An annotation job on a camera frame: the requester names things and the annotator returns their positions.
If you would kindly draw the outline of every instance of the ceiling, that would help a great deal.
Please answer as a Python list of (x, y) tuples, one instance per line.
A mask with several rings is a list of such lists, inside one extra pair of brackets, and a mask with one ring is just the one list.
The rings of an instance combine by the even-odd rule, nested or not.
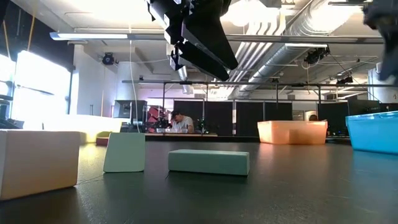
[[(144, 32), (159, 32), (160, 26), (150, 19), (147, 13), (146, 3), (144, 0), (38, 0), (35, 1), (13, 0), (27, 12), (32, 13), (33, 8), (37, 7), (37, 18), (46, 23), (51, 28), (60, 32), (128, 32), (128, 28), (146, 29)], [(295, 1), (296, 7), (289, 11), (287, 21), (292, 18), (292, 14), (296, 13), (308, 3), (308, 0)], [(361, 35), (379, 35), (369, 27), (362, 23), (363, 15), (361, 13), (354, 14), (344, 25), (332, 33), (334, 36), (361, 36)], [(244, 34), (248, 27), (234, 26), (231, 22), (223, 21), (223, 28), (226, 34)], [(156, 75), (170, 75), (174, 71), (169, 67), (166, 59), (166, 41), (148, 41), (137, 40), (132, 42), (135, 50), (139, 52), (140, 61), (156, 61), (148, 63), (151, 71)], [(240, 43), (231, 42), (234, 52), (237, 51)], [(105, 52), (114, 52), (115, 57), (119, 61), (129, 60), (129, 41), (128, 40), (96, 40), (90, 41), (87, 45), (97, 55), (103, 55)], [(299, 57), (295, 62), (297, 67), (281, 67), (283, 76), (280, 82), (335, 82), (337, 74), (344, 69), (355, 68), (354, 75), (358, 78), (367, 74), (366, 69), (375, 67), (371, 63), (354, 62), (367, 61), (376, 63), (380, 61), (382, 55), (382, 45), (330, 45), (333, 57), (326, 57), (322, 63), (307, 70), (301, 66), (304, 55)], [(206, 79), (195, 70), (190, 70), (192, 79)], [(251, 72), (249, 72), (242, 81), (248, 80)]]

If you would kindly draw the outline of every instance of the translucent plastic container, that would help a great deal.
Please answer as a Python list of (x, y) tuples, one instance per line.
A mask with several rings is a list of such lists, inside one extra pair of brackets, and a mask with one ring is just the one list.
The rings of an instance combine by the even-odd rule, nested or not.
[(271, 144), (324, 144), (327, 121), (263, 121), (257, 127), (260, 141)]
[(398, 111), (346, 117), (354, 150), (398, 154)]

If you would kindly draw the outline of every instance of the silver ductwork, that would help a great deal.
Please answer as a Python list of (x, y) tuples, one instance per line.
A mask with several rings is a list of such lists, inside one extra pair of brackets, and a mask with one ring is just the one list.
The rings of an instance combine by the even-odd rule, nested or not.
[[(178, 70), (178, 75), (182, 81), (187, 81), (188, 73), (186, 66), (180, 68)], [(182, 93), (183, 94), (193, 94), (193, 87), (191, 85), (182, 85)]]
[[(324, 36), (330, 35), (343, 25), (355, 12), (349, 6), (329, 6), (336, 0), (314, 0), (297, 20), (286, 30), (286, 35), (293, 36)], [(249, 82), (266, 82), (283, 68), (268, 65), (285, 65), (292, 63), (304, 54), (308, 48), (286, 47), (285, 44), (274, 44), (266, 53), (259, 70), (249, 79)], [(236, 91), (236, 96), (248, 96), (258, 85), (243, 85)]]

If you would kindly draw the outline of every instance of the black table surface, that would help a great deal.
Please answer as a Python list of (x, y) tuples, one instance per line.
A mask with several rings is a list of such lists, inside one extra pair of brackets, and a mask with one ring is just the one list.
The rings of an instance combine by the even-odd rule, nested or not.
[[(176, 149), (250, 152), (247, 177), (169, 172)], [(146, 168), (103, 174), (80, 150), (78, 185), (0, 203), (0, 223), (398, 223), (398, 156), (351, 146), (147, 142)]]

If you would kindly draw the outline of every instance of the white shirt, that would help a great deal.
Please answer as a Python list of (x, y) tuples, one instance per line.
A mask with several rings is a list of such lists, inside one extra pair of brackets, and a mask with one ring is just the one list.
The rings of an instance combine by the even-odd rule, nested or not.
[(175, 121), (173, 122), (173, 129), (174, 130), (188, 129), (188, 126), (192, 126), (193, 127), (192, 118), (190, 118), (188, 116), (184, 116), (182, 121), (179, 122), (179, 123), (177, 123)]

